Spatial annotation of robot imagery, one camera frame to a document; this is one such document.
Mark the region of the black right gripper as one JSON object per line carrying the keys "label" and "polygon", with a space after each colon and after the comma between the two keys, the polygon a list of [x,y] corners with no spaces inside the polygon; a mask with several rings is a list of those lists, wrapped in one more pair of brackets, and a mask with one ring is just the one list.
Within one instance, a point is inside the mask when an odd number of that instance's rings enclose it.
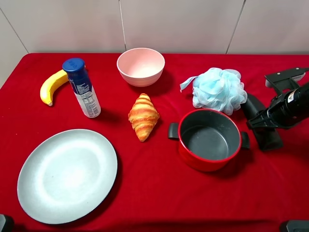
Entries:
{"label": "black right gripper", "polygon": [[272,101],[268,110],[259,112],[247,121],[251,130],[291,128],[309,117],[309,84],[281,94]]}

